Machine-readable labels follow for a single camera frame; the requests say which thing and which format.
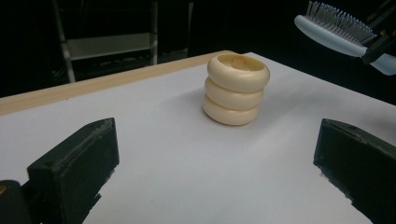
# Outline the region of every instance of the wooden table edge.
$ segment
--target wooden table edge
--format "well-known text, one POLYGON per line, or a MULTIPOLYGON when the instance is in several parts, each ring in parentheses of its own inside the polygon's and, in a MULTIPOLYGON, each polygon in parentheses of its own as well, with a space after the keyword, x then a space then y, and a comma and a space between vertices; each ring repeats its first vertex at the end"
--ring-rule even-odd
POLYGON ((62 86, 3 97, 0 98, 0 115, 6 115, 41 105, 47 105, 95 91, 118 87, 120 85, 136 82, 138 80, 150 77, 158 77, 182 69, 198 66, 207 63, 212 57, 215 57, 221 53, 233 52, 229 50, 217 51, 196 57, 173 61, 170 63, 161 63, 109 76, 96 77, 88 80, 65 84, 62 86))

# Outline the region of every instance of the white surface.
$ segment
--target white surface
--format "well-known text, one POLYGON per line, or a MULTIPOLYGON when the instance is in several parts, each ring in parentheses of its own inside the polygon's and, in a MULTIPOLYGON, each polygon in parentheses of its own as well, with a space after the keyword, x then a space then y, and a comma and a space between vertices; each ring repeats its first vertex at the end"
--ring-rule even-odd
POLYGON ((83 125, 113 117, 120 165, 84 223, 371 223, 312 164, 321 120, 396 145, 396 106, 255 54, 271 71, 259 116, 216 123, 201 108, 206 66, 0 117, 0 179, 83 125))

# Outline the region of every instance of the cream ring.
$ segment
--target cream ring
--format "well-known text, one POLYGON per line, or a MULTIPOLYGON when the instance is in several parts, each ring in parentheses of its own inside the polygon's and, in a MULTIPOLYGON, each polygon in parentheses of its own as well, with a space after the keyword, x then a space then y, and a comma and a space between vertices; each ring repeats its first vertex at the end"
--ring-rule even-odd
POLYGON ((205 81, 206 95, 216 104, 234 110, 249 110, 260 104, 263 89, 253 93, 229 91, 215 84, 210 77, 205 81))
POLYGON ((249 110, 231 110, 224 108, 216 105, 206 94, 204 96, 203 108, 210 118, 228 125, 248 124, 253 121, 259 113, 258 107, 249 110))
POLYGON ((239 92, 255 92, 270 79, 268 67, 245 55, 226 53, 209 60, 207 73, 221 87, 239 92))

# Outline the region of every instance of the white brush handle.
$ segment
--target white brush handle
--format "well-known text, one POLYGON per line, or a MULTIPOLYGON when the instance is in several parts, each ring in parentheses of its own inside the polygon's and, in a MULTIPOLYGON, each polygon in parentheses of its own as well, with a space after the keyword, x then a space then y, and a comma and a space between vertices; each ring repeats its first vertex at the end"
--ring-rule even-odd
MULTIPOLYGON (((297 16, 294 19, 294 23, 305 35, 329 49, 353 57, 361 57, 366 53, 367 48, 347 41, 343 37, 313 23, 304 16, 297 16)), ((370 63, 370 65, 385 75, 392 76, 396 74, 395 56, 383 54, 375 62, 370 63)))

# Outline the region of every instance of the table surface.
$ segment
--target table surface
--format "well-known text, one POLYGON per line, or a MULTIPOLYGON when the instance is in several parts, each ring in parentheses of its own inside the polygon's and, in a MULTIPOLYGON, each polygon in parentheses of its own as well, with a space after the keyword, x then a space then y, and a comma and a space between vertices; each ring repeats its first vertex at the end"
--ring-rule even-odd
POLYGON ((371 223, 313 165, 318 131, 336 119, 396 145, 396 106, 249 53, 271 72, 259 115, 222 125, 202 109, 219 53, 1 99, 0 179, 26 182, 67 136, 115 118, 120 165, 84 223, 371 223))

